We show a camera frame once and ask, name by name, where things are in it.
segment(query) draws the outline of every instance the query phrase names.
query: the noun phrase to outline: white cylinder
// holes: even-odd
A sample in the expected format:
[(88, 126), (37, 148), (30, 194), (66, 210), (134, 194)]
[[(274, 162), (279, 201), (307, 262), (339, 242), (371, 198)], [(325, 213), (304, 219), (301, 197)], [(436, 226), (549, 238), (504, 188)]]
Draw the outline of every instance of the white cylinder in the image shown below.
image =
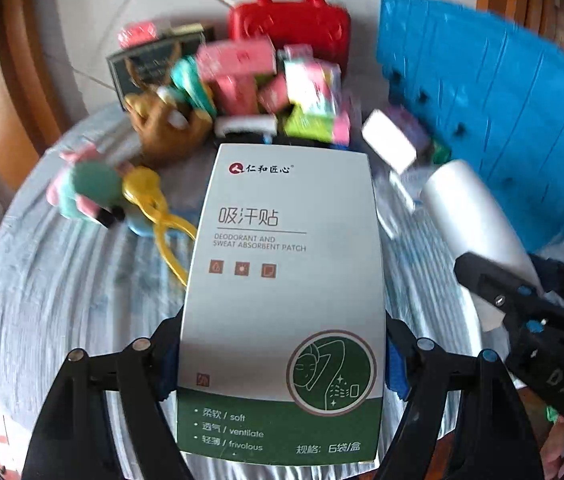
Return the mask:
[[(520, 238), (480, 177), (463, 160), (439, 168), (427, 181), (420, 199), (454, 258), (475, 253), (537, 287), (540, 280)], [(472, 294), (473, 304), (488, 332), (502, 324), (504, 313)]]

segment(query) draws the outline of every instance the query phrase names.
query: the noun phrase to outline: purple object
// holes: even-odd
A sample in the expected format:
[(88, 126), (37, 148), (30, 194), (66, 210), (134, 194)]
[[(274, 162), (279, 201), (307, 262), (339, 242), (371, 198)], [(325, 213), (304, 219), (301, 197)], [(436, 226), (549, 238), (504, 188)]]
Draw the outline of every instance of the purple object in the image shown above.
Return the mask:
[(431, 144), (431, 138), (420, 122), (405, 107), (387, 104), (382, 111), (409, 139), (418, 155), (426, 151)]

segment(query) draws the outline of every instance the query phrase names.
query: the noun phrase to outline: yellow tongs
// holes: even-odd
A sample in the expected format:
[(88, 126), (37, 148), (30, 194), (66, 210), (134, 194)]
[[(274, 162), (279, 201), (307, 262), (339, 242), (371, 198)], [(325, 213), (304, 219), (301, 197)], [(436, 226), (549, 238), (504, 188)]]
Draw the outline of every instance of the yellow tongs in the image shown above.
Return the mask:
[(185, 232), (192, 240), (196, 239), (198, 230), (184, 218), (171, 214), (169, 205), (160, 190), (160, 177), (153, 170), (139, 166), (124, 176), (122, 181), (124, 198), (136, 204), (142, 213), (153, 222), (155, 243), (160, 251), (160, 256), (171, 267), (171, 270), (187, 286), (188, 271), (182, 267), (171, 251), (166, 239), (168, 229), (178, 229)]

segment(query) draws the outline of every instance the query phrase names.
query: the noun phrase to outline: red case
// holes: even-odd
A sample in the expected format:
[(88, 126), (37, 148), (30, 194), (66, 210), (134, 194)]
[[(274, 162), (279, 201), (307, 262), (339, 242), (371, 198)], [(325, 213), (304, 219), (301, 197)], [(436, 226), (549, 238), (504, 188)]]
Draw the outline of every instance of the red case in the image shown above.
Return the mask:
[(337, 63), (344, 74), (348, 63), (351, 18), (341, 7), (325, 0), (256, 0), (239, 4), (229, 12), (229, 36), (244, 40), (271, 38), (276, 49), (307, 43), (319, 59)]

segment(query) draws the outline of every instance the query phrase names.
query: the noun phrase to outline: table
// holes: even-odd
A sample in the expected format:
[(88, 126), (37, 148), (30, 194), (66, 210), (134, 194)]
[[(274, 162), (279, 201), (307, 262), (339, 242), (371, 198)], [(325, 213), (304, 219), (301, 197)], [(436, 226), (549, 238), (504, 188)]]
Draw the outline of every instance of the table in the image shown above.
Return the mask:
[[(139, 153), (140, 143), (117, 105), (73, 127), (49, 149), (18, 191), (0, 227), (0, 403), (29, 431), (66, 354), (117, 352), (150, 336), (184, 302), (177, 282), (150, 238), (126, 226), (109, 230), (70, 221), (46, 202), (45, 190), (62, 168), (59, 152), (92, 140), (111, 164)], [(215, 157), (212, 146), (161, 173), (169, 205), (198, 215)], [(477, 355), (482, 333), (475, 310), (457, 285), (444, 242), (424, 210), (407, 212), (388, 185), (374, 177), (386, 277), (386, 307), (417, 336), (446, 350)], [(191, 243), (177, 238), (175, 253), (190, 262)], [(175, 396), (162, 403), (174, 430)], [(441, 434), (455, 426), (459, 397), (450, 395)], [(108, 394), (113, 435), (126, 478), (141, 478), (117, 393)], [(385, 391), (380, 457), (398, 427), (404, 404)], [(332, 479), (372, 470), (377, 463), (284, 468), (185, 455), (195, 478)]]

